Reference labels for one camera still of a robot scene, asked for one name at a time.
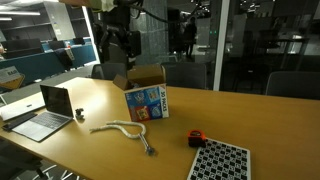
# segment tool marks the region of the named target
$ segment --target laptop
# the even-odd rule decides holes
[[[11,120],[15,117],[24,115],[28,112],[44,107],[43,99],[35,100],[30,103],[10,104],[1,108],[1,117],[3,121]]]
[[[31,118],[12,131],[34,141],[42,141],[73,119],[67,89],[40,85],[47,111]]]

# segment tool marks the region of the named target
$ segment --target checkered board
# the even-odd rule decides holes
[[[250,180],[250,151],[207,139],[194,158],[188,179]]]

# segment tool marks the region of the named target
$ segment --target cord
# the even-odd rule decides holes
[[[185,22],[187,19],[191,18],[195,13],[196,11],[200,8],[201,6],[201,1],[202,0],[199,0],[197,6],[194,8],[194,10],[191,12],[191,14],[189,14],[185,19],[182,19],[182,20],[179,20],[179,21],[168,21],[168,20],[165,20],[165,19],[162,19],[162,18],[159,18],[158,16],[150,13],[149,11],[147,11],[146,9],[144,9],[142,6],[137,6],[137,5],[133,5],[133,4],[126,4],[126,6],[132,8],[132,9],[135,9],[135,10],[138,10],[139,12],[145,12],[146,14],[148,14],[149,16],[153,17],[154,19],[160,21],[160,22],[164,22],[164,23],[170,23],[170,24],[176,24],[176,23],[182,23],[182,22]]]
[[[136,6],[139,6],[139,7],[142,7],[143,6],[143,1],[144,0],[138,0],[138,2],[135,4]],[[140,13],[141,11],[140,10],[137,10],[137,14],[136,16],[132,15],[131,14],[131,17],[134,18],[134,19],[138,19],[140,17]]]
[[[121,5],[125,5],[125,4],[134,4],[134,3],[139,3],[143,0],[115,0],[115,4],[121,4]]]

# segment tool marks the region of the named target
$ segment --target box flap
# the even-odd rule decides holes
[[[134,66],[127,74],[130,81],[139,84],[141,87],[165,82],[164,73],[160,65]]]
[[[117,74],[116,77],[114,78],[113,84],[115,84],[116,86],[118,86],[120,89],[122,89],[124,91],[132,88],[132,85],[128,81],[128,79],[126,79],[125,77],[123,77],[119,74]]]

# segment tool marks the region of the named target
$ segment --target desk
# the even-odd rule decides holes
[[[280,66],[280,69],[283,69],[283,70],[286,70],[288,68],[288,63],[289,63],[288,55],[290,55],[289,54],[290,45],[292,43],[301,43],[301,47],[300,47],[300,50],[299,50],[299,56],[300,57],[299,57],[297,65],[295,66],[295,70],[299,70],[300,69],[304,53],[306,51],[306,48],[307,48],[307,45],[308,45],[308,42],[309,42],[308,38],[301,38],[301,39],[292,39],[292,38],[290,38],[290,39],[273,39],[273,40],[268,40],[268,42],[285,43],[285,48],[284,48],[284,52],[283,52],[283,58],[282,58],[282,61],[281,61],[281,66]]]
[[[89,133],[107,121],[129,120],[124,95],[112,82],[75,78],[59,87],[69,89],[74,109],[84,108],[85,121],[41,143],[0,135],[87,179],[186,179],[196,153],[187,145],[190,129],[249,149],[252,179],[319,178],[320,101],[168,87],[170,117],[144,123],[145,137],[158,152],[149,157],[140,140],[119,130]]]

